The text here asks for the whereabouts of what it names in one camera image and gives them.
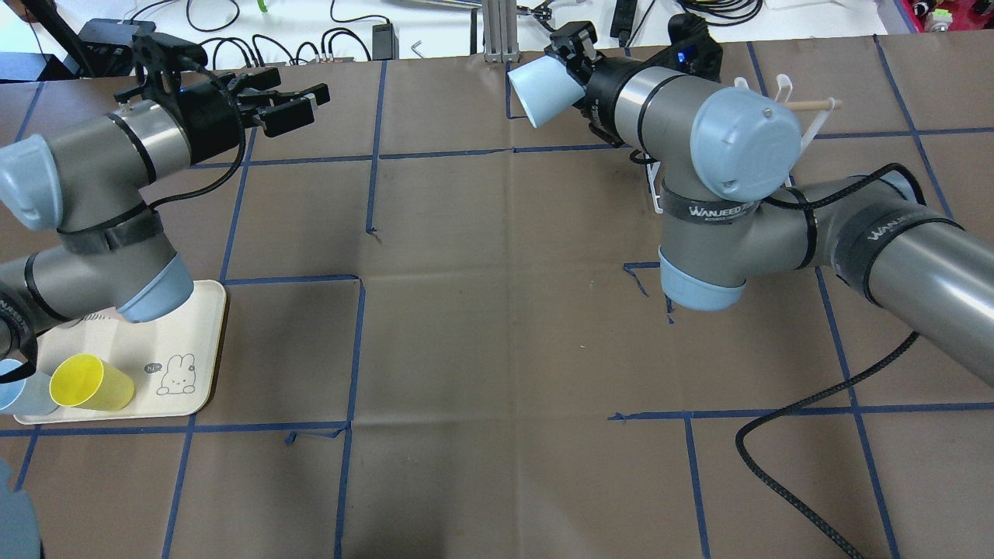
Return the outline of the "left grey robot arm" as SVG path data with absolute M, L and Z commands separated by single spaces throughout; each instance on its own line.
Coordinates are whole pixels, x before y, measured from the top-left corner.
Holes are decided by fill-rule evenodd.
M 277 68 L 214 74 L 198 43 L 162 33 L 134 37 L 136 85 L 118 107 L 57 134 L 2 149 L 2 202 L 22 226 L 53 230 L 57 247 L 2 265 L 2 354 L 21 353 L 2 374 L 34 375 L 47 330 L 114 308 L 125 321 L 155 321 L 194 290 L 145 186 L 237 148 L 246 130 L 278 137 L 314 121 L 326 84 L 280 92 Z

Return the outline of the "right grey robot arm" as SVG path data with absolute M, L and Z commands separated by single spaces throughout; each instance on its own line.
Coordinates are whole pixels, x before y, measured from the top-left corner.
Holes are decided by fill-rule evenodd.
M 670 45 L 640 61 L 594 47 L 587 21 L 554 30 L 544 60 L 579 87 L 567 106 L 615 148 L 662 167 L 662 290 L 720 311 L 753 277 L 830 266 L 875 307 L 992 383 L 992 246 L 927 206 L 902 164 L 789 184 L 802 153 L 787 106 L 720 81 L 723 47 L 699 16 L 669 22 Z

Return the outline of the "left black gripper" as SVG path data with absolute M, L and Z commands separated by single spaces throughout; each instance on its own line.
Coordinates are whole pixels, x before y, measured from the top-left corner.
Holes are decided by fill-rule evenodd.
M 299 92 L 277 91 L 281 83 L 277 68 L 256 73 L 207 71 L 205 81 L 184 86 L 184 71 L 205 71 L 208 56 L 198 43 L 177 36 L 136 33 L 130 48 L 136 85 L 115 92 L 114 99 L 124 103 L 139 96 L 162 106 L 183 128 L 193 164 L 244 145 L 244 125 L 259 127 L 266 137 L 280 137 L 312 124 L 316 107 L 331 100 L 327 84 Z M 233 102 L 241 102 L 241 116 Z

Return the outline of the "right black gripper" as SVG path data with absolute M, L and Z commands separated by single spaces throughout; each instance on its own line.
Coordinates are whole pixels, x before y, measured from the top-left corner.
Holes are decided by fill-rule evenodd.
M 596 28 L 590 21 L 565 23 L 551 31 L 551 45 L 544 49 L 565 64 L 567 73 L 582 87 L 583 97 L 574 103 L 589 120 L 589 129 L 612 148 L 622 141 L 613 111 L 626 82 L 644 68 L 668 68 L 696 77 L 720 81 L 723 47 L 711 38 L 709 26 L 700 16 L 672 16 L 668 21 L 671 45 L 645 61 L 630 57 L 608 57 L 593 49 Z

